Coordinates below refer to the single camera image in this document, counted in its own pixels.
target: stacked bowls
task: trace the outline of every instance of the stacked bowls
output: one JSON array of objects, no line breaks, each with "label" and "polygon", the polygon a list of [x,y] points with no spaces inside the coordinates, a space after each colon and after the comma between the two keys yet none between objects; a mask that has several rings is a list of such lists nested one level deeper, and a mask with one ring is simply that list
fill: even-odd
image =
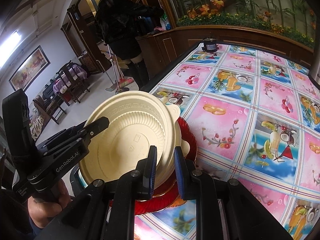
[{"label": "stacked bowls", "polygon": [[165,106],[158,98],[142,91],[129,91],[103,102],[85,125],[105,116],[109,127],[92,138],[89,154],[80,161],[81,176],[87,184],[95,179],[105,182],[119,179],[134,170],[148,156],[149,147],[157,147],[155,188],[174,170],[173,152],[181,146],[184,155],[189,144],[181,140],[177,119],[180,108]]}]

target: purple tablecloth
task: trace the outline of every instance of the purple tablecloth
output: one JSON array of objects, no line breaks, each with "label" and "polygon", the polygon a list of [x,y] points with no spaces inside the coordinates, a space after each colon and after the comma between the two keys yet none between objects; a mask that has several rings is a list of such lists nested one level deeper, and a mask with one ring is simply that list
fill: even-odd
[{"label": "purple tablecloth", "polygon": [[[73,79],[76,80],[78,77],[80,77],[81,79],[86,79],[87,78],[87,73],[86,71],[84,71],[83,68],[81,68],[80,66],[74,64],[73,69],[70,68],[69,72],[70,74],[73,76]],[[53,85],[53,91],[55,94],[57,94],[58,92],[64,94],[65,90],[67,89],[65,83],[69,86],[71,83],[69,82],[68,78],[63,74],[62,78],[64,80],[64,82],[59,78],[56,80],[56,83]]]}]

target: blue gripper pad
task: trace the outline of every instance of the blue gripper pad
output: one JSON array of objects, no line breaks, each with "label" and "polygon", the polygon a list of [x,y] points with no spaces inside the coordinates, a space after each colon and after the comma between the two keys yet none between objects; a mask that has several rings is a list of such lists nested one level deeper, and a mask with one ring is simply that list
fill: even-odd
[{"label": "blue gripper pad", "polygon": [[156,167],[157,167],[157,147],[152,145],[150,146],[150,149],[149,149],[145,172],[143,174],[143,186],[149,187],[148,195],[150,199],[152,198],[154,187],[155,187]]},{"label": "blue gripper pad", "polygon": [[190,175],[188,172],[186,161],[183,157],[181,147],[176,146],[173,154],[179,194],[182,199],[185,199],[187,190],[186,188],[190,182]]}]

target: tiled floor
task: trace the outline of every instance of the tiled floor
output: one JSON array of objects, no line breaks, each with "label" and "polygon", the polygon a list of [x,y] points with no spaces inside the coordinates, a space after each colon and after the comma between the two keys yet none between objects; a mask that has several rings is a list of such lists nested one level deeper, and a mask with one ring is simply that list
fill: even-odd
[{"label": "tiled floor", "polygon": [[[113,70],[109,69],[109,76],[114,79]],[[97,108],[102,102],[115,95],[116,90],[108,92],[105,89],[111,87],[112,83],[105,73],[92,75],[88,78],[90,84],[90,93],[86,92],[80,98],[80,104],[70,101],[71,105],[67,106],[65,103],[62,104],[62,108],[67,111],[67,114],[62,114],[59,118],[59,125],[57,125],[53,120],[50,120],[47,126],[44,128],[40,137],[38,138],[36,144],[41,143],[50,136],[56,134],[57,132],[78,125],[81,122],[88,119],[90,114]],[[127,86],[130,90],[138,90],[137,84],[134,82]],[[63,180],[69,190],[69,193],[73,195],[72,188],[69,180],[70,172],[68,172]]]}]

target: black boot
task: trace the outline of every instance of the black boot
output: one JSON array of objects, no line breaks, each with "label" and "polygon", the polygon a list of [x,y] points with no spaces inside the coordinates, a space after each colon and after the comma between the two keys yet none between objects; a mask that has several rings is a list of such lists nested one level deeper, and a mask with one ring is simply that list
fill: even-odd
[{"label": "black boot", "polygon": [[147,71],[146,64],[144,63],[144,60],[140,61],[136,65],[137,65],[137,69],[139,72],[139,76],[142,80],[142,83],[143,85],[146,85],[149,82],[150,78],[149,78],[149,74]]},{"label": "black boot", "polygon": [[130,64],[127,64],[129,70],[130,70],[130,74],[133,77],[134,81],[137,83],[139,89],[143,87],[143,83],[141,81],[139,72],[137,70],[137,66],[131,62]]}]

